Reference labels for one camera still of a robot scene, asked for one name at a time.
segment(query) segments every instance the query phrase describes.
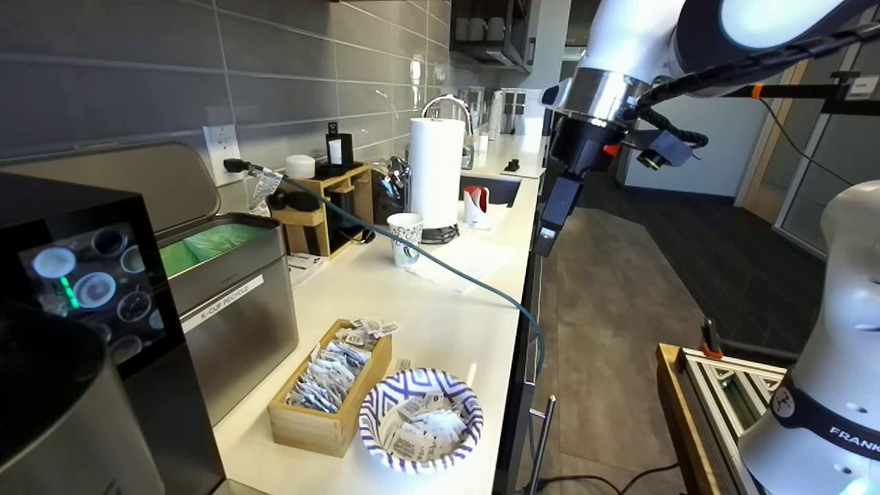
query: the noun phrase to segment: cable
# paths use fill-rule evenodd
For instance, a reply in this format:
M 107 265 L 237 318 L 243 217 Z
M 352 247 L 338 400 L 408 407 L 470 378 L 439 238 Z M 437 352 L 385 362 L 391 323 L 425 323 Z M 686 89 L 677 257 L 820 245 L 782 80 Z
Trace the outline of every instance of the cable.
M 824 169 L 821 162 L 817 162 L 814 157 L 807 157 L 796 143 L 795 137 L 787 133 L 787 128 L 781 125 L 781 118 L 774 115 L 774 111 L 766 104 L 766 99 L 758 99 L 763 104 L 763 111 L 769 114 L 771 125 L 777 128 L 781 137 L 814 169 L 824 170 L 826 176 L 844 181 L 844 184 L 851 184 L 847 181 L 840 175 Z
M 641 478 L 655 476 L 655 473 L 666 473 L 666 472 L 677 472 L 677 467 L 678 467 L 678 463 L 641 472 L 622 489 L 601 476 L 551 476 L 551 478 L 538 478 L 538 494 L 547 489 L 550 485 L 560 485 L 560 483 L 600 483 L 600 485 L 609 488 L 615 495 L 626 495 Z
M 466 272 L 444 265 L 441 258 L 437 258 L 437 257 L 425 253 L 422 247 L 418 247 L 418 245 L 411 245 L 411 242 L 391 234 L 388 230 L 380 230 L 380 227 L 373 227 L 373 223 L 359 220 L 356 214 L 336 208 L 329 199 L 320 199 L 318 194 L 312 194 L 312 191 L 307 191 L 307 188 L 303 188 L 303 184 L 296 184 L 296 181 L 290 181 L 290 180 L 286 180 L 286 176 L 283 176 L 283 181 L 290 184 L 290 188 L 296 188 L 296 191 L 303 191 L 303 194 L 307 194 L 309 199 L 320 202 L 326 209 L 331 209 L 336 214 L 345 217 L 349 223 L 356 223 L 359 230 L 367 230 L 367 231 L 373 231 L 373 234 L 380 234 L 380 238 L 388 238 L 388 241 L 393 241 L 393 242 L 402 242 L 404 247 L 419 253 L 422 258 L 433 263 L 437 268 L 441 268 L 441 271 L 459 275 L 462 280 L 466 280 L 466 283 L 472 283 L 472 287 L 479 287 L 479 289 L 484 289 L 484 293 L 506 301 L 509 305 L 514 305 L 514 309 L 527 319 L 527 331 L 531 331 L 527 341 L 535 341 L 535 345 L 538 345 L 535 378 L 540 374 L 540 368 L 545 368 L 545 333 L 540 333 L 535 318 L 532 318 L 525 305 L 518 305 L 518 301 L 514 301 L 514 298 L 496 293 L 494 287 L 490 287 L 490 283 L 484 283 L 484 280 L 479 280 L 479 279 L 472 279 L 472 275 L 466 275 Z

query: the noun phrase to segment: blue and white plate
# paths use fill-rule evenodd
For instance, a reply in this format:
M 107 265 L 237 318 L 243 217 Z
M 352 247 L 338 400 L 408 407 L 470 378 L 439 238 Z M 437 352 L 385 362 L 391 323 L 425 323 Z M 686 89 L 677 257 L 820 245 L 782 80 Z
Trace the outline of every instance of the blue and white plate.
M 459 414 L 459 419 L 465 422 L 459 445 L 433 461 L 408 461 L 399 451 L 385 451 L 381 434 L 388 429 L 381 429 L 381 422 L 396 417 L 399 407 L 404 407 L 408 400 L 422 400 L 437 395 L 444 396 L 450 407 Z M 479 407 L 472 390 L 462 379 L 437 368 L 406 368 L 393 378 L 385 378 L 367 390 L 356 417 L 356 429 L 366 451 L 377 456 L 381 466 L 388 466 L 391 472 L 437 473 L 459 466 L 472 454 L 479 434 L 484 429 L 484 410 Z

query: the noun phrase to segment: wooden crate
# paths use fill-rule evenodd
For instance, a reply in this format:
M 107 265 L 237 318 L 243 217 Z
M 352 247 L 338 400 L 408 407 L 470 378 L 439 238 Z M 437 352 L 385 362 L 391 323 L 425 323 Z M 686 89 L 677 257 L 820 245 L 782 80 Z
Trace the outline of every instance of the wooden crate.
M 338 319 L 320 337 L 318 346 L 325 351 L 331 341 L 331 337 L 345 324 L 349 324 L 345 319 Z M 286 404 L 286 395 L 294 388 L 300 374 L 304 374 L 304 367 L 307 367 L 307 357 L 304 357 L 268 401 L 275 443 L 320 451 L 329 456 L 342 456 L 356 429 L 356 410 L 362 404 L 362 396 L 385 378 L 388 364 L 391 364 L 391 337 L 377 345 L 367 364 L 359 368 L 352 390 L 340 401 L 338 414 L 318 414 L 318 410 Z

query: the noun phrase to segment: floor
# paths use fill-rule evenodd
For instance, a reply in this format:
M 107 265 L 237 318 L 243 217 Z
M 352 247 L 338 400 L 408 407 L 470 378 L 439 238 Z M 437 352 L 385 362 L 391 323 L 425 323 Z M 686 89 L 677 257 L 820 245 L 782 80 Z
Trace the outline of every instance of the floor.
M 622 489 L 677 463 L 657 400 L 657 345 L 700 341 L 710 315 L 736 351 L 799 352 L 821 265 L 777 241 L 732 202 L 619 191 L 584 181 L 545 263 L 547 371 L 538 400 L 558 396 L 547 476 L 601 476 Z M 550 485 L 550 495 L 609 495 L 604 483 Z M 628 495 L 678 495 L 678 472 L 641 478 Z

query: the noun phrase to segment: green light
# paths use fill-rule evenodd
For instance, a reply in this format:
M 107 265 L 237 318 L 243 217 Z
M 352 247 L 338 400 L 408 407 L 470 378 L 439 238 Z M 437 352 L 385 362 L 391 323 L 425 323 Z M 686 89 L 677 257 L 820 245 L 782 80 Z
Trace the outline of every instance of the green light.
M 70 280 L 59 279 L 59 289 L 62 289 L 62 298 L 70 309 L 78 309 L 78 298 L 77 293 L 70 289 Z

